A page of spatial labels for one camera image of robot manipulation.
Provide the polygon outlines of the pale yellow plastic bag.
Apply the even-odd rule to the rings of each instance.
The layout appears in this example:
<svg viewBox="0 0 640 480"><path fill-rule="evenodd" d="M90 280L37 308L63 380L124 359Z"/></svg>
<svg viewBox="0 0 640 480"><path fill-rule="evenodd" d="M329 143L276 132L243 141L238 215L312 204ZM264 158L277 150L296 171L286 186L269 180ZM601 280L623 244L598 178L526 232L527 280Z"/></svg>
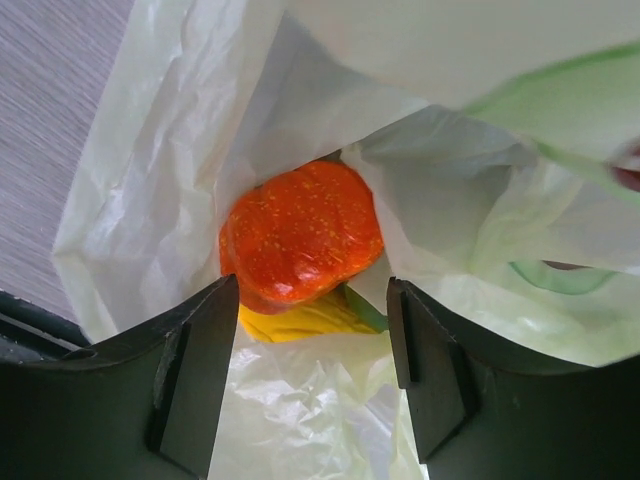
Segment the pale yellow plastic bag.
<svg viewBox="0 0 640 480"><path fill-rule="evenodd" d="M339 152L390 278L536 352L639 360L635 1L139 1L54 246L93 340L220 275L234 201ZM211 479L433 479L388 334L236 333Z"/></svg>

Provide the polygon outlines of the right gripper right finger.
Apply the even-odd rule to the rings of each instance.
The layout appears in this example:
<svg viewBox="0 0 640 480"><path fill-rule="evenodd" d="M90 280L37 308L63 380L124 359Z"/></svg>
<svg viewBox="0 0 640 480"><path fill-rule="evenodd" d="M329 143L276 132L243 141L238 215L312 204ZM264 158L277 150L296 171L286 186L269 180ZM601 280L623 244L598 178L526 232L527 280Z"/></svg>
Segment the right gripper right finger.
<svg viewBox="0 0 640 480"><path fill-rule="evenodd" d="M391 279L387 312L417 457L433 479L635 479L639 360L560 360Z"/></svg>

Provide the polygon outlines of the fake orange fruit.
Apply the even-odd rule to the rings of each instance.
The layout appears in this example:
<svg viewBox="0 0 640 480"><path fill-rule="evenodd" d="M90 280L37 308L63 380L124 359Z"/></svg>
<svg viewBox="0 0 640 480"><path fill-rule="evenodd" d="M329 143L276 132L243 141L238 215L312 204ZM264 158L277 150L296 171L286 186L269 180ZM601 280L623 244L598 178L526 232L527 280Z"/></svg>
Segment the fake orange fruit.
<svg viewBox="0 0 640 480"><path fill-rule="evenodd" d="M219 233L223 275L259 314L309 303L369 268L384 242L373 195L346 165L315 160L243 194Z"/></svg>

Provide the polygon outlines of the fake yellow fruit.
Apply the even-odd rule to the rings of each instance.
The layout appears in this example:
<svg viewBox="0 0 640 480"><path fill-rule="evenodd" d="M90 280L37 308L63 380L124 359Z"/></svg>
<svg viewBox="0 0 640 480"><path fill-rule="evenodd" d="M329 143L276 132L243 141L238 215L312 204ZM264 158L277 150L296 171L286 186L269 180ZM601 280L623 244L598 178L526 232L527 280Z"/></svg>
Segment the fake yellow fruit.
<svg viewBox="0 0 640 480"><path fill-rule="evenodd" d="M275 315L258 314L241 305L238 320L250 337L265 343L338 333L379 334L388 329L387 316L348 285Z"/></svg>

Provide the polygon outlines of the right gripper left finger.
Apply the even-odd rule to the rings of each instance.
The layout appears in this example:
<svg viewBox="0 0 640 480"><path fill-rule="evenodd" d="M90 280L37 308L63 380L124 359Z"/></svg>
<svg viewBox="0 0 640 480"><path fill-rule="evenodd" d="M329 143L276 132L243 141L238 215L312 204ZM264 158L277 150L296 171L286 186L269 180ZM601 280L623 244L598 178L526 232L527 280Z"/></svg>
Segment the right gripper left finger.
<svg viewBox="0 0 640 480"><path fill-rule="evenodd" d="M1 361L5 479L204 479L237 325L234 277L62 359Z"/></svg>

